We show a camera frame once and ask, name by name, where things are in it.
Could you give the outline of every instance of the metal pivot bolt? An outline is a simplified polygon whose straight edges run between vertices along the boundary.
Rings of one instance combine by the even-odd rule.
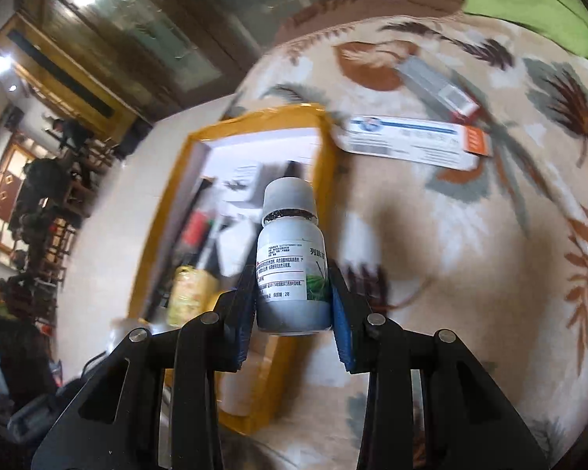
[[[207,313],[201,315],[201,322],[205,325],[216,323],[219,319],[220,317],[218,316],[218,313],[214,313],[213,311],[208,311]]]
[[[437,337],[440,338],[440,341],[444,341],[445,343],[453,343],[457,339],[455,332],[448,329],[442,329],[437,333]]]
[[[371,325],[374,325],[374,326],[379,326],[379,325],[383,325],[384,323],[386,323],[386,317],[383,315],[380,315],[379,313],[371,313],[370,315],[368,315],[366,320],[368,320],[368,323],[370,323]]]
[[[139,343],[140,341],[144,341],[146,337],[148,337],[148,332],[146,332],[146,329],[143,328],[136,328],[135,330],[132,330],[129,334],[129,339],[133,343]]]

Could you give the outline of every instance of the green cloth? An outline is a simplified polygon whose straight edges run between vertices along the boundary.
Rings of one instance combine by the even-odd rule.
[[[465,0],[463,11],[518,23],[588,59],[588,10],[581,0]]]

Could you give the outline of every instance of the bottle neck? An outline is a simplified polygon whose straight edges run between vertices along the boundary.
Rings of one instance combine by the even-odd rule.
[[[275,221],[282,217],[301,217],[312,223],[316,223],[318,218],[307,210],[301,210],[300,208],[282,208],[281,210],[271,211],[268,215],[263,218],[264,226],[269,222]]]

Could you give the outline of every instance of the white floor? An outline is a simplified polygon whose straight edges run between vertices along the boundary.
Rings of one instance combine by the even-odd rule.
[[[110,322],[124,318],[151,222],[185,137],[216,122],[231,96],[155,125],[124,165],[105,177],[83,225],[58,296],[57,344],[64,379],[105,349]]]

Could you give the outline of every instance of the white plastic bottle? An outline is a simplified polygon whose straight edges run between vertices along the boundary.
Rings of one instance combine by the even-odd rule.
[[[312,186],[284,177],[266,187],[257,243],[257,325],[282,335],[331,328],[325,240]]]

